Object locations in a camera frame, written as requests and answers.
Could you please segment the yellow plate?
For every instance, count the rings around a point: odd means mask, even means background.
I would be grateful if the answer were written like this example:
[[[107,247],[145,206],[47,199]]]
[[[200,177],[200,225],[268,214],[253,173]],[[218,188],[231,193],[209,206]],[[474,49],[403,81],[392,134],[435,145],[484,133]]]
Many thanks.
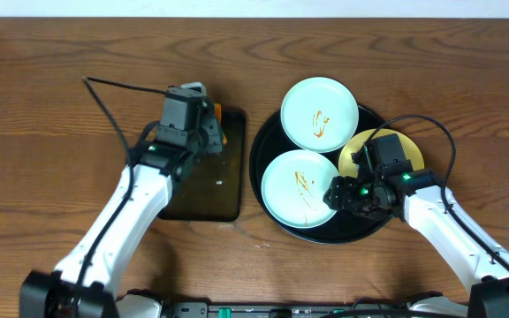
[[[341,153],[338,159],[338,171],[341,177],[357,177],[358,168],[352,160],[352,153],[356,153],[358,150],[360,150],[363,146],[363,143],[373,132],[374,129],[369,129],[355,134],[341,149]],[[423,169],[424,161],[420,149],[405,134],[391,129],[383,128],[374,136],[374,138],[376,139],[393,133],[398,135],[406,158],[411,161],[413,170]]]

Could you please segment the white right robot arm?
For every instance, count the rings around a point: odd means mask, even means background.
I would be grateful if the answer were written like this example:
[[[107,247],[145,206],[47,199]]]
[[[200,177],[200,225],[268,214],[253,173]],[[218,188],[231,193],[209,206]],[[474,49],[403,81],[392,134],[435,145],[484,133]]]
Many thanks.
[[[467,316],[509,317],[509,252],[431,170],[414,170],[410,161],[363,164],[355,178],[333,178],[323,201],[338,212],[407,223],[433,245],[468,291]]]

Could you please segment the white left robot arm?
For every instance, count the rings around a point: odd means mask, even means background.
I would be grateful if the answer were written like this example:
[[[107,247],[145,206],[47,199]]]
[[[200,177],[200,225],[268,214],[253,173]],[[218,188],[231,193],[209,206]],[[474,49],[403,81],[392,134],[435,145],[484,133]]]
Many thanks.
[[[163,301],[147,291],[118,296],[128,263],[169,204],[197,155],[226,142],[219,104],[203,106],[190,125],[164,115],[147,124],[127,151],[117,188],[83,239],[49,274],[31,271],[19,290],[22,317],[160,317]]]

